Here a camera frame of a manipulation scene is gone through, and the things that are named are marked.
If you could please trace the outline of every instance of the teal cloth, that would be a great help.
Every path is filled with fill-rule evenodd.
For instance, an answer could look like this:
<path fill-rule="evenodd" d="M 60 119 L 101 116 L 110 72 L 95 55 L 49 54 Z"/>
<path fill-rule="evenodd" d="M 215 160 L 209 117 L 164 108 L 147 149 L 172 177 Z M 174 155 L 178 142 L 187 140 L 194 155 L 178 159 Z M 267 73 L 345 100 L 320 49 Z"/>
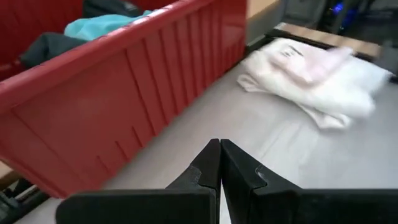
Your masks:
<path fill-rule="evenodd" d="M 140 19 L 152 11 L 146 10 L 143 15 L 128 17 L 122 15 L 105 15 L 89 19 L 78 19 L 65 28 L 64 34 L 82 40 L 94 40 L 102 35 L 112 32 L 122 26 Z"/>

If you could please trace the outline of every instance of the red plastic bin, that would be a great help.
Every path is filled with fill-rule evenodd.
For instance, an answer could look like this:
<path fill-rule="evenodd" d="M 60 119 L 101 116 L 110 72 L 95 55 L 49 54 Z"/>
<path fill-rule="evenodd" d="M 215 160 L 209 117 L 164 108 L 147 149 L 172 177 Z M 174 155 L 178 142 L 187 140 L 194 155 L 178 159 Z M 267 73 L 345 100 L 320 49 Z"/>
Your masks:
<path fill-rule="evenodd" d="M 53 197 L 98 189 L 243 56 L 245 0 L 137 0 L 147 17 L 21 70 L 81 0 L 0 8 L 0 159 Z"/>

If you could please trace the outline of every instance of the pink cloth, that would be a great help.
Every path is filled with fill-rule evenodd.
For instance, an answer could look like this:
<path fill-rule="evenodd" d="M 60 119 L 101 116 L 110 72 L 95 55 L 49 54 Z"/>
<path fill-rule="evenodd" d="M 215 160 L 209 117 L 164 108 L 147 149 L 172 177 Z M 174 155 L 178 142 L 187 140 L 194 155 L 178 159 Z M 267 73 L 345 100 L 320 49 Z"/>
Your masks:
<path fill-rule="evenodd" d="M 270 56 L 270 61 L 283 69 L 301 85 L 316 85 L 326 80 L 341 65 L 353 49 L 348 47 L 319 50 L 306 44 L 287 44 Z"/>

